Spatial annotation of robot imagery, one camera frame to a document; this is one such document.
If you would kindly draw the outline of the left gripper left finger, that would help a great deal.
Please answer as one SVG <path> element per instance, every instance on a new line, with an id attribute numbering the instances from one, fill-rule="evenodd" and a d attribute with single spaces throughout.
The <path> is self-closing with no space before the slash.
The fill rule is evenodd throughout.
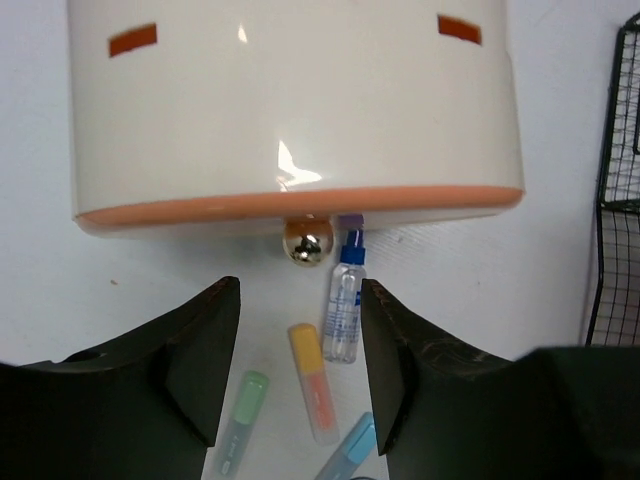
<path id="1" fill-rule="evenodd" d="M 5 479 L 198 479 L 216 442 L 240 316 L 227 276 L 61 362 L 1 367 Z"/>

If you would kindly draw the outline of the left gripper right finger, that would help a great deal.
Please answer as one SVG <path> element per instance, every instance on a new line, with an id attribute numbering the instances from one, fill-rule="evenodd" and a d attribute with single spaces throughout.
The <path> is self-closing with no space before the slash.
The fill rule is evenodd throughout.
<path id="1" fill-rule="evenodd" d="M 635 479 L 639 351 L 539 348 L 509 361 L 381 283 L 361 322 L 379 453 L 393 479 Z"/>

